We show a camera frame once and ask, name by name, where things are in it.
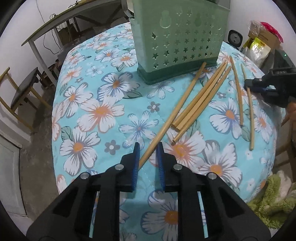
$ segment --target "chair seat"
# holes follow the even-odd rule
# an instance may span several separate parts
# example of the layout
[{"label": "chair seat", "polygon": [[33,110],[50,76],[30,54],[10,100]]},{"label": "chair seat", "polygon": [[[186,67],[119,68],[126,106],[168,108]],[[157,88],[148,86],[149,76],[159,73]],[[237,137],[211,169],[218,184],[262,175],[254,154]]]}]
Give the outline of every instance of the chair seat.
[{"label": "chair seat", "polygon": [[13,109],[19,99],[23,96],[23,93],[26,92],[34,83],[38,83],[37,78],[38,68],[35,68],[29,75],[23,80],[19,85],[18,91],[15,92],[15,95],[12,99],[10,108]]}]

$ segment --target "silver screw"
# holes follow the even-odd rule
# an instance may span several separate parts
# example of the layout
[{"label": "silver screw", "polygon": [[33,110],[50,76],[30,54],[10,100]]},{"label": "silver screw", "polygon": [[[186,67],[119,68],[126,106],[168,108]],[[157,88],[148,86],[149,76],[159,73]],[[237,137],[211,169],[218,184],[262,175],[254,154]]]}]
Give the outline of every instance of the silver screw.
[{"label": "silver screw", "polygon": [[208,177],[209,177],[210,179],[214,180],[214,179],[217,178],[217,175],[216,175],[215,173],[213,173],[213,172],[210,172],[210,173],[208,174]]},{"label": "silver screw", "polygon": [[122,164],[117,164],[115,166],[115,170],[118,170],[118,171],[122,170],[123,168],[124,168],[124,165],[122,165]]},{"label": "silver screw", "polygon": [[175,165],[173,166],[173,168],[174,168],[175,170],[177,170],[177,171],[180,171],[180,170],[182,169],[182,165],[180,165],[180,164],[175,164]]},{"label": "silver screw", "polygon": [[83,173],[80,174],[80,178],[81,179],[88,179],[88,177],[89,177],[89,173],[88,172],[83,172]]}]

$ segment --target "dark green base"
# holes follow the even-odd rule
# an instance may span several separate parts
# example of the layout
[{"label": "dark green base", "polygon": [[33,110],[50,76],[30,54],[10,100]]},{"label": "dark green base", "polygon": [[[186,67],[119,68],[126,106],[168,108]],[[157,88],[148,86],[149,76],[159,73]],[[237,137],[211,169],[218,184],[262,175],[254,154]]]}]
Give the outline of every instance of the dark green base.
[{"label": "dark green base", "polygon": [[[217,58],[218,57],[207,58],[206,59],[206,62],[207,62],[206,67],[216,66],[217,65]],[[143,67],[138,63],[137,72],[146,84],[152,85],[152,84],[158,83],[160,81],[173,78],[175,76],[187,74],[187,73],[193,72],[195,70],[198,70],[204,61],[205,60],[195,60],[195,61],[191,61],[191,62],[187,62],[187,63],[183,63],[183,64],[177,64],[177,65],[163,68],[160,70],[155,70],[153,72],[146,72],[143,69]]]}]

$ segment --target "green plush fabric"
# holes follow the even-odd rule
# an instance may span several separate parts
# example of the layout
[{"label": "green plush fabric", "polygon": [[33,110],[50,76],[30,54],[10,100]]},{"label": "green plush fabric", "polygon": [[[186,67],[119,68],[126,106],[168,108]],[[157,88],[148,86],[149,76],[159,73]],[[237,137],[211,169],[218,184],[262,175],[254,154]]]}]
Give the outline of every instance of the green plush fabric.
[{"label": "green plush fabric", "polygon": [[266,189],[248,203],[253,212],[269,228],[280,228],[296,204],[296,183],[293,183],[288,195],[276,202],[279,195],[281,178],[278,174],[268,177]]}]

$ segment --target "round table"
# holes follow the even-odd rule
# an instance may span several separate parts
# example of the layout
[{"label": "round table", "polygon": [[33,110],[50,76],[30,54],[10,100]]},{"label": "round table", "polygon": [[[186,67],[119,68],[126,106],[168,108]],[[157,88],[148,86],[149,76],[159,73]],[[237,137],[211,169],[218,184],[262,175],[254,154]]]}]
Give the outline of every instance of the round table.
[{"label": "round table", "polygon": [[[222,44],[218,64],[232,56],[243,95],[244,126],[231,71],[200,117],[172,146],[176,135],[163,138],[165,152],[192,171],[217,173],[244,200],[264,186],[271,172],[278,127],[284,109],[252,95],[255,148],[249,150],[250,120],[241,63],[248,78],[263,73],[250,59]],[[63,64],[52,112],[52,149],[61,193],[82,172],[97,174],[120,162],[140,143],[141,155],[166,121],[194,73],[146,85],[137,74],[130,23],[109,29],[72,49]],[[204,70],[184,106],[213,75]],[[177,196],[164,193],[157,177],[155,153],[139,170],[136,191],[120,197],[121,240],[177,239]]]}]

